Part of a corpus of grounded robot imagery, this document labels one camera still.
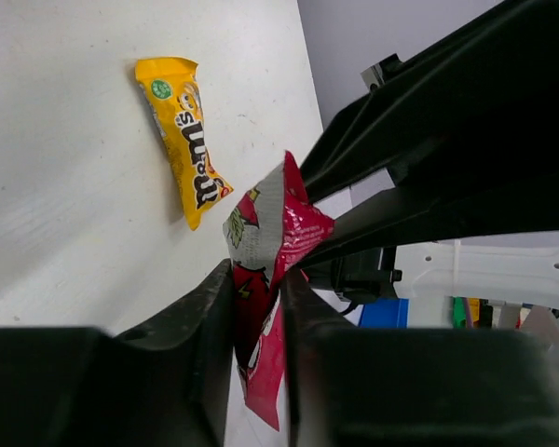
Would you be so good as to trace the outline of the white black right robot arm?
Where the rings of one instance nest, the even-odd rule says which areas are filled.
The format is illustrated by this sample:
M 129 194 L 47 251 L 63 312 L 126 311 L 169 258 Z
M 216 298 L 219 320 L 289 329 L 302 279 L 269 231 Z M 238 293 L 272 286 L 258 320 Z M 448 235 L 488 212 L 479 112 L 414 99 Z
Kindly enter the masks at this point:
M 559 309 L 559 1 L 504 1 L 344 107 L 305 159 L 312 201 L 385 170 L 302 268 L 357 304 L 448 296 Z

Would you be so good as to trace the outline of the red small snack packet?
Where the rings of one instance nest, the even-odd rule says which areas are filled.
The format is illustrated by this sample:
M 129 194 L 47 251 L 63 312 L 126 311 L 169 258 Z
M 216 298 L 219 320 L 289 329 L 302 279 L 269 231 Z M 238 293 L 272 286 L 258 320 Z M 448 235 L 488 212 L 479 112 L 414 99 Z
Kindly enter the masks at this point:
M 223 225 L 244 402 L 273 429 L 280 427 L 277 400 L 285 368 L 280 283 L 333 231 L 334 220 L 310 204 L 291 153 L 244 194 Z

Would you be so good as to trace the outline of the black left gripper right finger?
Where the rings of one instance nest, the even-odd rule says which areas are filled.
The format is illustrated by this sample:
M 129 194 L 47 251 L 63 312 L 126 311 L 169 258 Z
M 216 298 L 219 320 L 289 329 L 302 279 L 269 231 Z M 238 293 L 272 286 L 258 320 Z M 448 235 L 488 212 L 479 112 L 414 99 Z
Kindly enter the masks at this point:
M 559 446 L 559 373 L 518 331 L 364 329 L 281 284 L 292 446 Z

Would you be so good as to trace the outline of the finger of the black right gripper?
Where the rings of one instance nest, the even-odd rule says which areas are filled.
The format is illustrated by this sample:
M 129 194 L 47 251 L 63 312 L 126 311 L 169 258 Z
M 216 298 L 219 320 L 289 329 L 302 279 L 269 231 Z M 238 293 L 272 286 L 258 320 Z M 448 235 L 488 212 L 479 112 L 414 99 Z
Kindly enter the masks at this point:
M 463 237 L 559 231 L 559 170 L 499 183 L 445 178 L 382 191 L 336 219 L 300 267 L 372 248 Z
M 559 1 L 505 1 L 388 72 L 307 156 L 310 199 L 388 166 L 414 175 L 446 145 L 479 163 L 559 167 Z

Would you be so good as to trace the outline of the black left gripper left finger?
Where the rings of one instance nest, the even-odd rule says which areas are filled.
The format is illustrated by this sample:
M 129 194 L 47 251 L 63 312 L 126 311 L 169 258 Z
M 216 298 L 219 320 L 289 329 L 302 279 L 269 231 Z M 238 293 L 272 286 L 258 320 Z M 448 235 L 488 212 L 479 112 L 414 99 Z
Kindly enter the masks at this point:
M 0 446 L 220 446 L 232 365 L 232 277 L 111 336 L 0 328 Z

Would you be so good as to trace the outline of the yellow M&M's packet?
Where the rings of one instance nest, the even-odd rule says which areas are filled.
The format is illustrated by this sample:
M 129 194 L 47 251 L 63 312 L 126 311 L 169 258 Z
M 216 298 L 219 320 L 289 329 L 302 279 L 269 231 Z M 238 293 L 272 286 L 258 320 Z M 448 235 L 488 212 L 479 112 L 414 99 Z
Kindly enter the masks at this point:
M 188 59 L 161 57 L 139 60 L 134 70 L 166 147 L 191 230 L 199 227 L 206 211 L 233 192 L 213 167 L 205 143 L 197 68 Z

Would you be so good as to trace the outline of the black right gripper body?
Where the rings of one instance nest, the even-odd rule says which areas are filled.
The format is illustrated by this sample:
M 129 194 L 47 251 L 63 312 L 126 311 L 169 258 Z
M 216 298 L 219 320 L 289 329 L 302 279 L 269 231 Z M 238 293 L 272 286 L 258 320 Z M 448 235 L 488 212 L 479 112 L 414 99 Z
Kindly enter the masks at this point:
M 342 301 L 376 302 L 397 299 L 394 288 L 402 280 L 395 267 L 396 247 L 373 248 L 307 268 L 312 288 L 333 291 Z

